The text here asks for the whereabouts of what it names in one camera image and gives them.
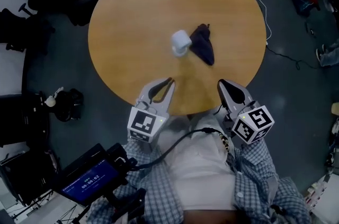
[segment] navy cloth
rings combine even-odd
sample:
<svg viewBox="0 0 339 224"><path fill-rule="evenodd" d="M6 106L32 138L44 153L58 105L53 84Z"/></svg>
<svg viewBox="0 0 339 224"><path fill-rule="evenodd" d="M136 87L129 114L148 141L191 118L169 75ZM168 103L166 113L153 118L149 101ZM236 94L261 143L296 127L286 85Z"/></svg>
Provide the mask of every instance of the navy cloth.
<svg viewBox="0 0 339 224"><path fill-rule="evenodd" d="M191 34L192 44L190 50L200 57L207 65L214 64L214 52L210 41L209 24L200 24Z"/></svg>

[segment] plaid shirt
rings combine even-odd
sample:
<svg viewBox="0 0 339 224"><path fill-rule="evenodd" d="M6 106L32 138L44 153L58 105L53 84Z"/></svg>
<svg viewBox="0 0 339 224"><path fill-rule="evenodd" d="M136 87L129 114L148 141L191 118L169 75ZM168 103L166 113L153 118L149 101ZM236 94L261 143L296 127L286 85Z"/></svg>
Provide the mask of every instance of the plaid shirt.
<svg viewBox="0 0 339 224"><path fill-rule="evenodd" d="M140 142L130 140L125 145L128 157L139 165L150 163L160 156L158 149L145 154ZM243 210L251 223L311 223L305 201L290 178L279 179L265 141L262 139L242 149L230 147L227 163L236 175L234 206ZM172 185L165 162L147 170L130 172L129 182L114 191L117 198L132 195L136 188L146 189L145 220L150 224L179 224L183 210ZM271 205L279 206L284 216ZM114 209L105 198L96 200L88 213L89 224L111 224Z"/></svg>

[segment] round wooden table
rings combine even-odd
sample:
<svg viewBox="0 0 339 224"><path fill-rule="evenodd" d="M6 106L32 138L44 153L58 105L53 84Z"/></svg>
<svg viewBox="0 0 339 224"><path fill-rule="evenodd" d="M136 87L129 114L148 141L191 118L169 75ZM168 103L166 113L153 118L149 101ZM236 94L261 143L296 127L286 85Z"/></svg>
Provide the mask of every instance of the round wooden table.
<svg viewBox="0 0 339 224"><path fill-rule="evenodd" d="M190 52L177 58L171 36L210 24L215 64ZM88 32L96 71L119 97L134 105L143 86L172 77L170 114L193 114L220 105L217 82L247 86L262 62L266 43L256 0L99 0Z"/></svg>

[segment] monitor screen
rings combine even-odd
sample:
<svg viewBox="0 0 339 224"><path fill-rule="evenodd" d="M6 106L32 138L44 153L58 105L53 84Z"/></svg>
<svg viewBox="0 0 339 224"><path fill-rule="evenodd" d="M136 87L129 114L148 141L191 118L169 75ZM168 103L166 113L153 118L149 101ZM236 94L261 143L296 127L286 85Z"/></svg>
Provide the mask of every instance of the monitor screen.
<svg viewBox="0 0 339 224"><path fill-rule="evenodd" d="M118 172L104 159L62 189L62 191L82 202L106 186L117 175Z"/></svg>

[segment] black cable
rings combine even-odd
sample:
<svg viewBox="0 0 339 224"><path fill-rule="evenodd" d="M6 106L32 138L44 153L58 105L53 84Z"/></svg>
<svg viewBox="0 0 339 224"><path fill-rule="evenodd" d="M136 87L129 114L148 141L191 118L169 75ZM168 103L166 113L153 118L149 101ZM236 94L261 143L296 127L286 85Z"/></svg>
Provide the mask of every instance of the black cable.
<svg viewBox="0 0 339 224"><path fill-rule="evenodd" d="M67 220L67 223L66 223L66 224L68 224L69 220L72 218L72 215L73 215L73 213L74 213L75 208L76 208L76 206L74 206L74 209L73 209L72 213L70 214L70 217L69 217L69 219Z"/></svg>
<svg viewBox="0 0 339 224"><path fill-rule="evenodd" d="M193 134L193 133L196 133L196 132L205 132L205 133L213 133L213 132L218 132L218 133L221 133L219 130L216 130L216 129L213 129L213 128L208 128L208 127L205 127L205 128L202 128L202 129L197 129L197 130L193 130L193 131L190 131L186 134L184 134L181 138L179 138L167 151L165 151L158 159L155 159L153 162L150 162L148 164L143 164L143 165L140 165L140 166L136 166L134 167L131 171L139 171L141 169L145 169L145 168L150 168L154 165L157 165L159 164L161 161L163 161L165 159L165 157L176 147L176 145L178 145L185 137Z"/></svg>
<svg viewBox="0 0 339 224"><path fill-rule="evenodd" d="M219 111L220 111L221 107L222 107L222 104L219 106L219 109L218 109L218 111L217 111L217 112L215 112L215 113L213 113L213 116L215 116L216 114L218 114L218 113L219 113Z"/></svg>
<svg viewBox="0 0 339 224"><path fill-rule="evenodd" d="M68 215L69 212L71 212L71 211L73 210L73 208L75 208L75 207L76 207L76 205L73 206L72 208L70 208L66 213L64 213L64 214L60 217L60 220L62 220L66 215Z"/></svg>
<svg viewBox="0 0 339 224"><path fill-rule="evenodd" d="M295 62L295 63L296 63L296 68L297 68L297 70L300 70L300 65L299 65L299 63L304 63L307 67L309 67L309 68L311 68L311 69L320 69L320 67L313 67L313 66L311 66L309 63L307 63L306 61L304 61L304 60L302 60L302 59L296 60L296 59L291 58L291 57L289 57L289 56L282 55L281 53L277 53L277 52L271 50L267 45L266 45L266 48L267 48L268 51L274 53L274 54L277 55L277 56L285 57L285 58L288 58L289 60Z"/></svg>
<svg viewBox="0 0 339 224"><path fill-rule="evenodd" d="M50 197L51 197L52 194L53 194L53 192L51 192L47 197L43 198L43 199L40 201L39 206L41 206L41 204L42 204L43 201L49 202L49 199L50 199Z"/></svg>
<svg viewBox="0 0 339 224"><path fill-rule="evenodd" d="M13 212L15 212L15 211L17 211L17 210L22 210L22 209L24 209L24 208L25 208L25 207L22 207L22 208L19 208L19 209L15 209L15 210L9 212L8 214L13 213Z"/></svg>

